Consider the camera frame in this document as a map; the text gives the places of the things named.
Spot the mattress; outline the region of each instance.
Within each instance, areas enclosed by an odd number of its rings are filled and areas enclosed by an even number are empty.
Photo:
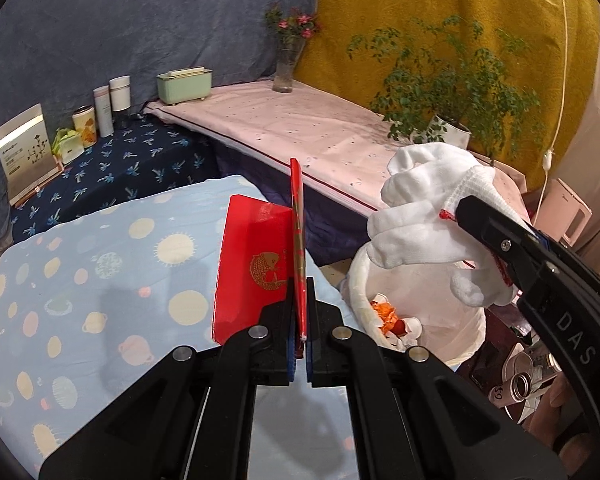
[[[229,198],[262,194],[208,180],[60,224],[0,259],[0,437],[36,478],[43,460],[152,364],[210,337]],[[307,261],[319,299],[357,327]],[[258,387],[250,478],[358,477],[344,388]]]
[[[307,186],[364,216],[386,207],[380,199],[386,165],[404,145],[387,139],[388,123],[375,113],[299,82],[290,94],[261,80],[213,88],[203,101],[151,102],[144,111],[286,174],[295,157]]]

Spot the plastic bag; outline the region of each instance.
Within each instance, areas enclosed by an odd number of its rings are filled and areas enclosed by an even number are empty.
[[[452,270],[462,264],[417,264],[381,269],[364,245],[341,285],[342,295],[362,329],[385,348],[395,349],[380,331],[382,320],[369,299],[384,294],[398,317],[417,317],[422,323],[418,343],[450,367],[471,357],[484,342],[486,319],[482,308],[462,304],[451,294]]]

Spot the cable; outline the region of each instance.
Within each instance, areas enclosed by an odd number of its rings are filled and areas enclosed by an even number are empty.
[[[562,0],[562,15],[564,16],[564,67],[562,70],[562,97],[560,99],[560,113],[558,114],[558,123],[555,127],[554,138],[551,141],[551,146],[549,147],[544,155],[542,156],[542,168],[544,169],[544,184],[542,184],[542,191],[540,192],[540,200],[538,201],[538,209],[536,209],[536,214],[534,215],[534,220],[532,225],[535,227],[536,219],[538,218],[538,213],[540,212],[540,207],[542,206],[542,199],[544,199],[544,192],[546,191],[546,184],[549,181],[549,170],[551,169],[551,164],[553,160],[554,154],[554,146],[555,141],[558,138],[558,132],[560,131],[560,126],[562,124],[562,115],[564,113],[564,99],[567,91],[567,60],[569,54],[569,25],[567,22],[567,3],[566,0]]]

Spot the white glove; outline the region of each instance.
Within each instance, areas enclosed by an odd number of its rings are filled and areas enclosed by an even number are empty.
[[[453,272],[453,295],[469,306],[510,303],[517,289],[499,261],[455,222],[460,200],[475,195],[526,227],[493,186],[494,168],[465,150],[432,142],[401,148],[388,170],[392,176],[381,195],[391,207],[369,217],[369,259],[384,269],[472,262],[475,269]]]

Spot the red envelope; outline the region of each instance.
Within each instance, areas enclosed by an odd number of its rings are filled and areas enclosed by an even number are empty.
[[[298,310],[299,344],[306,341],[306,258],[304,256],[304,190],[302,170],[294,158],[291,159],[291,209],[294,218],[294,291]]]
[[[233,195],[218,265],[214,341],[224,344],[257,324],[263,306],[285,299],[293,272],[292,210]]]

